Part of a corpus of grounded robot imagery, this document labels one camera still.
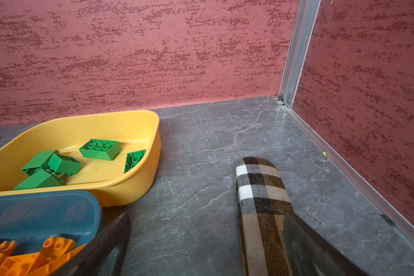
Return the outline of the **orange curved lego piece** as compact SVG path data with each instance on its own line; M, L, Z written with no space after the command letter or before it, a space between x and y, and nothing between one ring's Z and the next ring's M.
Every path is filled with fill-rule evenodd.
M45 257L40 267L76 249L76 246L77 243L71 239L50 237L43 243L43 248L40 251Z

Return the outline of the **green small lego brick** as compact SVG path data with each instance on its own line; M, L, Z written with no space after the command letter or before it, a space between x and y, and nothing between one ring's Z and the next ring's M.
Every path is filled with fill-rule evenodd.
M26 175L32 176L37 169L49 170L49 161L51 160L54 154L58 153L58 150L38 152L25 166L22 167L22 171Z

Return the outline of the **green 2x4 lego plate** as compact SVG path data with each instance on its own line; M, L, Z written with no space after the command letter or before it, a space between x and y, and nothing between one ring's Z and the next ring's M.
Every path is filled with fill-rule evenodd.
M114 140L90 139L79 151L85 158L112 161L121 152L121 144Z

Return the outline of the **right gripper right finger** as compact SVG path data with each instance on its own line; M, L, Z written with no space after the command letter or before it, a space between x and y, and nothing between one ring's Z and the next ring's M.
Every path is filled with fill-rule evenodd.
M285 213L284 248L294 276L366 276L293 211Z

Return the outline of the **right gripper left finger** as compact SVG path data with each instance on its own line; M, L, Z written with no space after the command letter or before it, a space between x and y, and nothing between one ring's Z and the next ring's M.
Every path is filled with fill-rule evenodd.
M56 270L54 276L119 276L131 237L126 212L105 227L90 244Z

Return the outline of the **green cube lego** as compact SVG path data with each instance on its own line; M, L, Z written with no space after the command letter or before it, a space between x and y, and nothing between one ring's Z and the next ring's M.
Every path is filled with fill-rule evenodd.
M57 174L74 175L78 174L82 163L71 156L54 154L50 158L48 165Z

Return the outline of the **green 2x3 lego plate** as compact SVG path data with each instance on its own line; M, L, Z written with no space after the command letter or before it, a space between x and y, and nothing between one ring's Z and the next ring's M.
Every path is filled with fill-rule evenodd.
M127 153L124 173L129 172L136 165L138 165L138 163L142 160L142 158L145 156L145 154L146 154L145 149Z

